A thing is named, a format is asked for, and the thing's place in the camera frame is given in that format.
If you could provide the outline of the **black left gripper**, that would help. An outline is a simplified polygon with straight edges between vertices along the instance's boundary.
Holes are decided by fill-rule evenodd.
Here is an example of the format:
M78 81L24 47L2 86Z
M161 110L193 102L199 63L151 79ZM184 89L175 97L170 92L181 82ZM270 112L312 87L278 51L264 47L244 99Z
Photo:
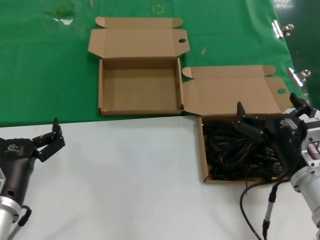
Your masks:
M62 128L55 118L52 131L31 139L0 140L0 168L5 176L0 195L23 204L35 161L42 163L65 146Z

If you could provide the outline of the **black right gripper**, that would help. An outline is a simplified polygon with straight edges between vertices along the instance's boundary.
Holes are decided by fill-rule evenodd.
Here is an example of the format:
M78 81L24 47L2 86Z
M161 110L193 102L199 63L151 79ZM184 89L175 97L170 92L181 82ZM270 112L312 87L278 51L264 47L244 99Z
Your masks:
M237 102L236 126L237 132L251 138L256 142L271 142L271 148L276 153L283 167L286 177L292 176L307 164L302 158L302 136L298 129L302 115L314 118L317 109L309 105L303 98L292 92L289 97L295 110L286 114L265 116L246 115L240 101Z

